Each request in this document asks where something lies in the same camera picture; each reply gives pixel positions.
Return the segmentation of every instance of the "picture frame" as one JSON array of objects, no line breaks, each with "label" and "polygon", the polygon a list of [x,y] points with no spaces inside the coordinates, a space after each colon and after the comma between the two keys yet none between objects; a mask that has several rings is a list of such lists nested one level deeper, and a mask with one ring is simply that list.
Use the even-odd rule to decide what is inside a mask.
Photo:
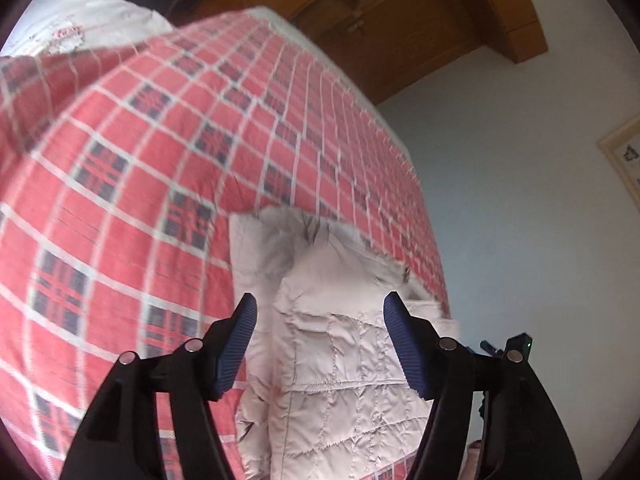
[{"label": "picture frame", "polygon": [[640,210],[640,116],[598,142]]}]

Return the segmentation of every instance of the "silver screw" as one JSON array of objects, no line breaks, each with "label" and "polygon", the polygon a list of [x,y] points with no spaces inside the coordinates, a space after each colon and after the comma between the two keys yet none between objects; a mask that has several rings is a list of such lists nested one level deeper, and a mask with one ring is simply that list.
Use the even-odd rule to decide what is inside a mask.
[{"label": "silver screw", "polygon": [[438,345],[440,345],[440,348],[442,348],[443,350],[455,350],[458,347],[458,343],[456,343],[456,340],[450,337],[440,338]]},{"label": "silver screw", "polygon": [[197,352],[202,348],[202,339],[189,339],[184,347],[187,349],[187,352]]},{"label": "silver screw", "polygon": [[524,360],[524,357],[517,350],[509,350],[507,352],[507,359],[512,363],[521,363]]},{"label": "silver screw", "polygon": [[128,352],[124,352],[118,357],[118,362],[121,365],[130,365],[133,361],[136,360],[136,353],[129,350]]}]

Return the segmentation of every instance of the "white wall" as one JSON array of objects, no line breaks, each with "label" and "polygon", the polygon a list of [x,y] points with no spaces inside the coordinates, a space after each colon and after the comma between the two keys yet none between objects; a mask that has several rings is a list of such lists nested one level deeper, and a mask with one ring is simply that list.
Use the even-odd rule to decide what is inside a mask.
[{"label": "white wall", "polygon": [[605,0],[533,1],[548,54],[482,48],[380,110],[422,179],[464,342],[534,337],[591,480],[640,416],[640,212],[596,145],[640,113],[640,55]]}]

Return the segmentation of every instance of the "plaid bedsheet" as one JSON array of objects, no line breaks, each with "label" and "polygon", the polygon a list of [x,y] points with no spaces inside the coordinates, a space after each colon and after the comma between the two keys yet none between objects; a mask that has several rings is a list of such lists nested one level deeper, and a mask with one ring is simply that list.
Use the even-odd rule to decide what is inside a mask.
[{"label": "plaid bedsheet", "polygon": [[[170,352],[230,315],[229,214],[277,204],[354,224],[446,311],[411,164],[339,73],[266,22],[0,59],[0,416],[42,478],[121,352]],[[212,406],[238,478],[244,379]]]}]

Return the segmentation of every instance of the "blue ribbed fingertip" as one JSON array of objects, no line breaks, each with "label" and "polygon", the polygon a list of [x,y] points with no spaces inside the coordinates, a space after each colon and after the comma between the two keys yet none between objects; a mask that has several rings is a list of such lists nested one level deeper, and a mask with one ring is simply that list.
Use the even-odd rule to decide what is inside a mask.
[{"label": "blue ribbed fingertip", "polygon": [[238,304],[237,315],[236,323],[218,356],[215,393],[219,397],[234,385],[242,358],[254,333],[258,307],[251,294],[246,293],[242,297]]},{"label": "blue ribbed fingertip", "polygon": [[386,329],[398,354],[398,360],[409,387],[424,399],[427,396],[427,383],[424,370],[426,361],[411,329],[411,320],[404,303],[397,292],[391,292],[385,298],[383,309]]}]

